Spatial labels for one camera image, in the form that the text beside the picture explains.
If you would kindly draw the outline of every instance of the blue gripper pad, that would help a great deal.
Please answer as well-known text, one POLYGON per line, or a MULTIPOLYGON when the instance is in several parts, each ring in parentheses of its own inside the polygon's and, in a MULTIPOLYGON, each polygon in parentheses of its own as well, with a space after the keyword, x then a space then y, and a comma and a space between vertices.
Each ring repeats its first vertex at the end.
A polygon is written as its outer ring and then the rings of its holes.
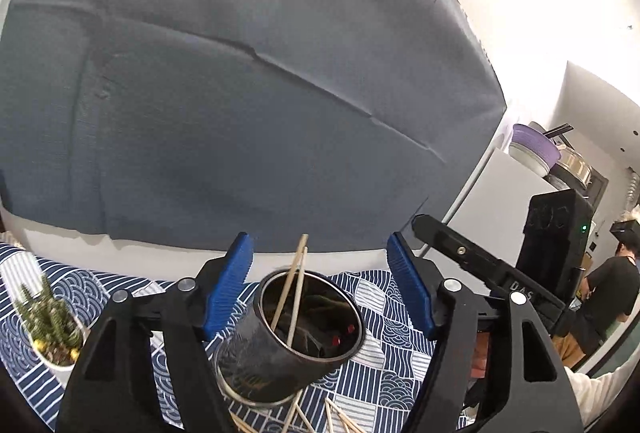
POLYGON ((386 262, 398 284, 402 301, 414 328, 431 337, 435 330, 431 314, 431 298, 415 270, 413 258, 414 253, 405 250, 396 235, 389 236, 386 242, 386 262))
POLYGON ((207 298, 204 325, 205 337, 213 339, 227 324, 254 260, 254 241, 246 233, 236 238, 225 255, 225 270, 207 298))

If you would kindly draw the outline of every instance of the purple bowl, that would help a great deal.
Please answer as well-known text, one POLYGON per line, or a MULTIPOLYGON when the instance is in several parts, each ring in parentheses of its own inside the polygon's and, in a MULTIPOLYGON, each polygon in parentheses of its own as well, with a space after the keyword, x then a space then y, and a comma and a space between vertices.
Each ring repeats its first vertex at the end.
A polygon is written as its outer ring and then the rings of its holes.
POLYGON ((556 145, 530 126, 514 124, 513 139, 511 140, 538 155, 549 168, 560 160, 560 151, 556 145))

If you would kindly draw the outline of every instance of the tan pants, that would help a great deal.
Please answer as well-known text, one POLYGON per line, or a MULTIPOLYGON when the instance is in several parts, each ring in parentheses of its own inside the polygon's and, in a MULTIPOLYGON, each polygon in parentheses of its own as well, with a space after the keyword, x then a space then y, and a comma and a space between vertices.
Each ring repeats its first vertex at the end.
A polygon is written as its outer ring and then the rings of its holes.
POLYGON ((578 341, 571 334, 567 334, 565 337, 553 337, 552 341, 560 359, 562 359, 562 364, 567 368, 573 368, 584 357, 584 352, 578 346, 578 341))

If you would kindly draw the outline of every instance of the gray fabric backdrop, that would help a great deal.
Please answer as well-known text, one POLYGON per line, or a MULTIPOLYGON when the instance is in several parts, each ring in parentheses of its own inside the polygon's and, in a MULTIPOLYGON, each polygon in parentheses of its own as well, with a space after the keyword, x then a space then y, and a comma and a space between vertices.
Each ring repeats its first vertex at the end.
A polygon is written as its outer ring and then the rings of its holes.
POLYGON ((12 0, 0 98, 14 214, 264 252, 444 216, 505 109, 456 0, 12 0))

